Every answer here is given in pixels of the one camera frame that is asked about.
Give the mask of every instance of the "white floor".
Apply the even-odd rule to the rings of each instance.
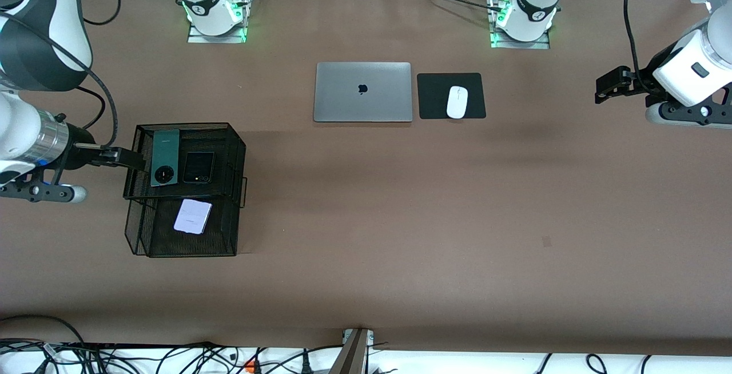
[[[115,356],[162,358],[168,349],[132,349],[114,351]],[[300,353],[297,348],[269,348],[261,353],[260,361],[282,361]],[[315,351],[309,360],[314,371],[324,371],[335,361],[338,349]],[[202,349],[196,348],[185,351],[165,359],[160,367],[160,374],[178,374],[191,361],[201,356]],[[254,354],[254,348],[239,348],[237,365],[242,365]],[[225,359],[236,355],[236,349],[227,349],[220,353]],[[65,361],[76,361],[74,354],[64,351],[58,358]],[[638,374],[641,371],[643,356],[633,355],[601,355],[607,367],[608,374]],[[34,372],[43,361],[43,354],[39,351],[20,351],[0,356],[0,374],[24,374]],[[372,351],[369,356],[369,374],[376,369],[382,372],[397,369],[396,374],[453,374],[453,373],[481,373],[481,374],[534,374],[541,366],[544,354],[525,353],[455,353],[432,351]],[[140,374],[154,374],[158,362],[135,360],[130,361]],[[194,371],[196,363],[191,364],[186,373]],[[81,367],[78,365],[61,366],[63,374],[78,374]],[[263,367],[263,374],[268,374],[272,365]],[[287,367],[295,372],[301,371],[301,359],[293,359]],[[226,374],[231,366],[225,367],[216,361],[207,361],[200,374]],[[47,374],[54,374],[53,366],[48,366]],[[123,369],[108,366],[110,374],[125,374]],[[646,374],[676,374],[700,372],[705,374],[732,372],[732,357],[689,357],[689,356],[653,356],[647,366]],[[288,374],[285,369],[275,369],[272,374]],[[554,354],[549,360],[544,374],[592,374],[585,363],[585,354]]]

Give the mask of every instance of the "black phone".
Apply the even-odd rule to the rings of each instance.
[[[183,182],[189,184],[208,184],[214,173],[213,152],[189,152],[185,157]]]

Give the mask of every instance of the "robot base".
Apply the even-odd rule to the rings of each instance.
[[[246,27],[249,24],[249,13],[251,12],[252,0],[233,0],[240,7],[232,9],[233,15],[241,17],[241,22],[233,25],[227,32],[221,35],[205,35],[191,24],[188,30],[189,43],[245,43]]]
[[[505,9],[509,0],[486,0],[487,6],[499,7]],[[536,41],[517,41],[511,38],[506,31],[496,25],[502,12],[488,11],[488,25],[491,31],[491,48],[516,48],[516,49],[549,49],[549,32],[544,34]]]

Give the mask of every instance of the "small white card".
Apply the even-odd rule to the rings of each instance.
[[[208,202],[183,200],[173,230],[184,233],[203,234],[212,205]]]

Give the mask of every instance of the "smartphone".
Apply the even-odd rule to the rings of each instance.
[[[178,148],[180,131],[167,129],[152,134],[150,186],[178,183]]]
[[[208,184],[214,173],[213,152],[189,152],[185,157],[183,182],[189,184]]]

